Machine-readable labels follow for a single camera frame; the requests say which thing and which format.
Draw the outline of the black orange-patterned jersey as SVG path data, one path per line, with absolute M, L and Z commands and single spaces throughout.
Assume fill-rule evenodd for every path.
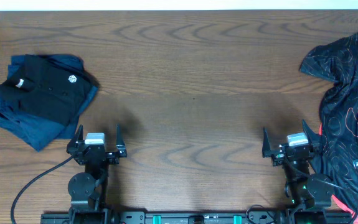
M 315 47 L 299 70 L 334 84 L 319 106 L 322 151 L 311 165 L 337 185 L 337 205 L 358 213 L 358 32 Z

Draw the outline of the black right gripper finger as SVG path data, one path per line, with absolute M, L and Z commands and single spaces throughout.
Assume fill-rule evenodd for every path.
M 270 140 L 266 128 L 263 128 L 263 145 L 262 145 L 262 156 L 271 157 L 274 151 L 271 149 Z
M 320 149 L 321 136 L 316 134 L 306 123 L 305 120 L 302 120 L 303 132 L 305 133 L 309 145 L 313 147 L 313 149 Z

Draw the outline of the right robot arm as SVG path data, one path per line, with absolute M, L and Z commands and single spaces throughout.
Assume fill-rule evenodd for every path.
M 324 209 L 331 206 L 334 191 L 324 174 L 311 174 L 309 162 L 320 152 L 320 135 L 302 121 L 303 132 L 287 136 L 274 147 L 263 129 L 262 156 L 285 172 L 285 194 L 293 206 L 275 214 L 275 223 L 327 223 Z

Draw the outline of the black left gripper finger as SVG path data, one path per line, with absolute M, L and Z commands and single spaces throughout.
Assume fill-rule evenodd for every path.
M 123 140 L 123 136 L 122 136 L 121 128 L 120 128 L 119 124 L 116 125 L 116 148 L 119 151 L 125 151 L 126 150 L 126 145 L 125 145 L 125 142 Z
M 77 148 L 78 143 L 83 141 L 83 125 L 81 124 L 76 133 L 74 134 L 73 138 L 67 144 L 67 149 Z

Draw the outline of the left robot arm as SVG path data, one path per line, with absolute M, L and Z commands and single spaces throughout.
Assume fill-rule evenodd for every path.
M 79 126 L 74 137 L 67 144 L 67 153 L 83 172 L 75 174 L 68 183 L 71 196 L 70 223 L 119 223 L 120 215 L 106 204 L 109 166 L 119 164 L 127 156 L 120 126 L 116 126 L 116 150 L 106 151 L 105 135 L 89 133 L 83 135 Z

